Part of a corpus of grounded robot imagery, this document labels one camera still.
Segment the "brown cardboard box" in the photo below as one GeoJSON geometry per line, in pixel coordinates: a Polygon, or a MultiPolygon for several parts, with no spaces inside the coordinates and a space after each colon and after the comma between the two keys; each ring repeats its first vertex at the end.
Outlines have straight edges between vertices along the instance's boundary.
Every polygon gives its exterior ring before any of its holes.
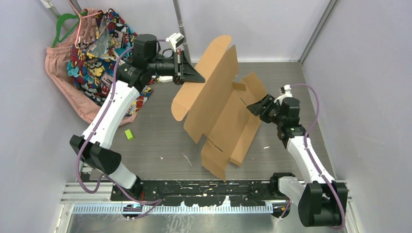
{"type": "Polygon", "coordinates": [[[255,73],[235,81],[239,72],[231,37],[216,37],[195,65],[204,83],[185,83],[172,100],[175,120],[198,143],[206,137],[201,163],[211,174],[226,180],[229,163],[241,166],[261,124],[247,106],[267,95],[255,73]]]}

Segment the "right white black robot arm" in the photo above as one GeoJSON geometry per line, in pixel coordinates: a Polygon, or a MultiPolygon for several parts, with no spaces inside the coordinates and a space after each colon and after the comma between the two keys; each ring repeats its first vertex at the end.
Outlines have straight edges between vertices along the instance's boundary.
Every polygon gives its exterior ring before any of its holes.
{"type": "Polygon", "coordinates": [[[271,196],[278,200],[286,196],[296,203],[305,227],[342,229],[348,189],[328,173],[316,155],[308,131],[300,124],[300,101],[286,94],[278,98],[266,95],[247,109],[261,121],[277,125],[278,138],[296,161],[305,182],[280,177],[269,187],[271,196]]]}

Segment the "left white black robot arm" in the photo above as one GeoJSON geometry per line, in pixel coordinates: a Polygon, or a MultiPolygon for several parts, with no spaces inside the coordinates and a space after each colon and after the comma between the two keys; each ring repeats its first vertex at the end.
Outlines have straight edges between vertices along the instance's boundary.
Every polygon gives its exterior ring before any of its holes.
{"type": "Polygon", "coordinates": [[[129,200],[141,196],[140,178],[122,163],[119,153],[111,150],[112,141],[126,111],[154,76],[170,78],[176,85],[205,83],[186,52],[178,50],[184,41],[181,33],[164,39],[172,51],[171,56],[165,57],[160,53],[160,40],[155,35],[140,34],[130,48],[118,55],[108,98],[86,130],[70,139],[76,153],[77,175],[80,174],[80,163],[84,163],[122,187],[122,193],[129,200]]]}

